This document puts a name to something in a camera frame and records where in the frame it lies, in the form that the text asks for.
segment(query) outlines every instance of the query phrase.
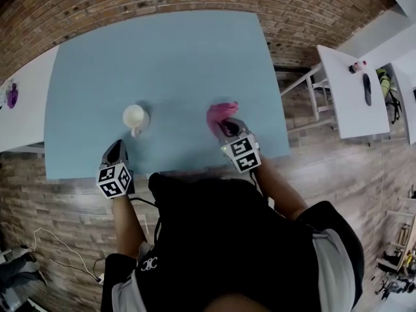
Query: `shirt logo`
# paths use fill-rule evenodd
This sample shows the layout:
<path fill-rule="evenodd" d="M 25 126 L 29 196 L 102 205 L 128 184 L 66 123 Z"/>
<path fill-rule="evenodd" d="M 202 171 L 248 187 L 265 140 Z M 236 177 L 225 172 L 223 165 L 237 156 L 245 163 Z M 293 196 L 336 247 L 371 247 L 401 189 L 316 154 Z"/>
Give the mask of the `shirt logo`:
<path fill-rule="evenodd" d="M 157 257 L 151 257 L 150 259 L 143 262 L 144 268 L 141 269 L 142 272 L 145 270 L 151 270 L 157 267 L 156 264 L 153 264 L 154 261 L 157 260 Z"/>

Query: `black shirt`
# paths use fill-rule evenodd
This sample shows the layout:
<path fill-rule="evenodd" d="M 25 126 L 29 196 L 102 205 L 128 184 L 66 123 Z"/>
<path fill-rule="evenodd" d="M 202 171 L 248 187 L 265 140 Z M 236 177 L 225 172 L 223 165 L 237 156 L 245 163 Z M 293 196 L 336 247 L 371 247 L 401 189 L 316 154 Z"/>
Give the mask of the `black shirt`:
<path fill-rule="evenodd" d="M 137 268 L 135 259 L 108 256 L 102 311 L 112 311 L 112 287 L 125 282 L 135 268 L 148 312 L 202 311 L 230 293 L 243 294 L 271 311 L 320 311 L 312 234 L 324 229 L 340 236 L 354 268 L 355 303 L 361 296 L 361 244 L 329 202 L 290 221 L 240 179 L 184 183 L 154 174 L 149 188 L 161 216 L 159 240 Z"/>

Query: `purple object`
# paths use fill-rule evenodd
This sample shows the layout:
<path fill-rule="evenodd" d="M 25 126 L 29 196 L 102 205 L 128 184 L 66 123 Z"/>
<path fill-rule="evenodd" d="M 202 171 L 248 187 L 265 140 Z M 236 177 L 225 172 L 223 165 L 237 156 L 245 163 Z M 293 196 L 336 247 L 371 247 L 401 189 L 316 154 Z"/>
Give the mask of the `purple object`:
<path fill-rule="evenodd" d="M 19 90 L 16 89 L 16 84 L 12 84 L 12 90 L 7 93 L 7 106 L 11 109 L 14 108 L 18 101 Z"/>

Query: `white cable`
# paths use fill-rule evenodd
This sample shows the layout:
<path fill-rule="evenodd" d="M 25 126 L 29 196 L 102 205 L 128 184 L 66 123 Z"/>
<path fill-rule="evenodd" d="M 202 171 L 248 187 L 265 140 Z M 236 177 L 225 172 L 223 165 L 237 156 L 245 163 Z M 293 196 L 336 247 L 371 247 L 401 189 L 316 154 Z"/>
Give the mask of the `white cable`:
<path fill-rule="evenodd" d="M 57 236 L 55 236 L 55 234 L 52 232 L 52 231 L 50 231 L 50 230 L 47 230 L 47 229 L 44 229 L 44 228 L 42 228 L 42 227 L 40 227 L 39 229 L 37 229 L 37 230 L 35 230 L 35 231 L 33 231 L 33 237 L 34 237 L 34 248 L 33 248 L 33 250 L 32 250 L 32 252 L 34 252 L 35 250 L 36 250 L 36 247 L 38 246 L 38 242 L 36 241 L 36 232 L 38 232 L 39 230 L 44 230 L 44 231 L 46 231 L 46 232 L 49 232 L 52 236 L 54 236 L 54 238 L 57 240 L 57 241 L 59 241 L 59 242 L 61 242 L 61 243 L 63 243 L 63 245 L 65 245 L 66 247 L 67 247 L 67 249 L 69 249 L 69 251 L 71 251 L 71 252 L 73 252 L 73 253 L 75 253 L 75 254 L 77 254 L 78 256 L 79 256 L 79 258 L 81 259 L 81 261 L 83 262 L 83 264 L 84 264 L 84 267 L 85 267 L 85 270 L 93 277 L 93 278 L 95 278 L 96 280 L 98 280 L 97 279 L 97 277 L 93 274 L 93 273 L 91 273 L 89 270 L 88 270 L 88 268 L 86 267 L 86 264 L 85 264 L 85 262 L 84 262 L 84 259 L 83 259 L 83 257 L 81 257 L 81 254 L 79 254 L 78 252 L 76 252 L 76 251 L 74 251 L 74 250 L 72 250 L 66 243 L 64 243 L 63 241 L 61 241 Z"/>
<path fill-rule="evenodd" d="M 7 223 L 7 222 L 2 222 L 2 223 L 0 223 L 0 224 L 2 224 L 2 225 L 8 225 L 9 226 L 9 228 L 13 231 L 13 234 L 15 235 L 15 237 L 16 237 L 16 239 L 18 240 L 18 242 L 19 242 L 19 244 L 20 245 L 22 245 L 22 243 L 20 242 L 20 240 L 19 240 L 19 238 L 18 238 L 18 236 L 16 235 L 16 232 L 14 232 L 14 230 L 13 230 L 13 227 L 9 224 L 9 223 Z M 81 254 L 79 254 L 78 252 L 76 252 L 76 251 L 74 251 L 74 250 L 72 250 L 65 242 L 63 242 L 63 241 L 61 241 L 52 231 L 50 231 L 50 230 L 47 230 L 47 229 L 44 229 L 44 228 L 42 228 L 42 227 L 40 227 L 39 229 L 37 229 L 37 230 L 35 230 L 35 231 L 33 231 L 33 237 L 34 237 L 34 248 L 33 249 L 31 249 L 31 248 L 29 248 L 29 251 L 31 251 L 31 252 L 35 252 L 36 251 L 36 247 L 38 246 L 38 242 L 37 242 L 37 240 L 36 240 L 36 232 L 38 232 L 39 230 L 44 230 L 44 231 L 46 231 L 46 232 L 49 232 L 52 236 L 54 236 L 54 238 L 57 240 L 57 241 L 59 241 L 59 242 L 61 242 L 63 245 L 65 245 L 66 247 L 67 247 L 67 249 L 69 249 L 69 251 L 71 251 L 71 252 L 73 252 L 73 253 L 75 253 L 75 254 L 77 254 L 78 256 L 79 256 L 79 258 L 81 259 L 81 261 L 83 262 L 83 265 L 84 265 L 84 267 L 85 267 L 85 270 L 93 277 L 93 278 L 95 278 L 96 280 L 98 280 L 97 279 L 97 277 L 93 274 L 93 273 L 91 273 L 89 270 L 88 270 L 88 268 L 86 267 L 86 264 L 85 264 L 85 262 L 84 262 L 84 259 L 83 259 L 83 257 L 81 257 Z"/>
<path fill-rule="evenodd" d="M 380 191 L 380 202 L 378 205 L 378 212 L 377 217 L 380 215 L 380 211 L 382 210 L 382 201 L 383 201 L 383 186 L 384 186 L 384 151 L 383 151 L 383 135 L 382 135 L 382 190 Z M 374 244 L 374 239 L 376 238 L 376 231 L 377 227 L 374 228 L 374 232 L 372 233 L 371 245 L 370 245 L 370 254 L 372 252 L 372 245 Z"/>
<path fill-rule="evenodd" d="M 9 223 L 7 223 L 7 222 L 1 222 L 0 223 L 1 225 L 8 225 L 8 227 L 12 230 L 12 232 L 13 232 L 13 235 L 15 236 L 15 238 L 18 240 L 18 242 L 19 242 L 19 245 L 22 245 L 22 243 L 20 242 L 20 240 L 19 240 L 19 237 L 16 235 L 16 232 L 14 232 L 14 230 L 13 230 L 13 227 L 9 224 Z"/>

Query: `small bottle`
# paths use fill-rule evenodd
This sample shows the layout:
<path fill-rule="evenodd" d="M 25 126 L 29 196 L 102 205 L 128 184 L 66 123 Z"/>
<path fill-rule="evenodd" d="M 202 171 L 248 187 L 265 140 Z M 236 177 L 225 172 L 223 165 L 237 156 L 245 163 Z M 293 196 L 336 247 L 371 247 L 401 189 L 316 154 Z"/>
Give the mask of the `small bottle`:
<path fill-rule="evenodd" d="M 364 68 L 364 66 L 367 65 L 367 61 L 357 61 L 355 64 L 351 65 L 350 67 L 348 67 L 348 70 L 352 73 L 355 74 L 357 73 L 359 70 L 362 70 Z"/>

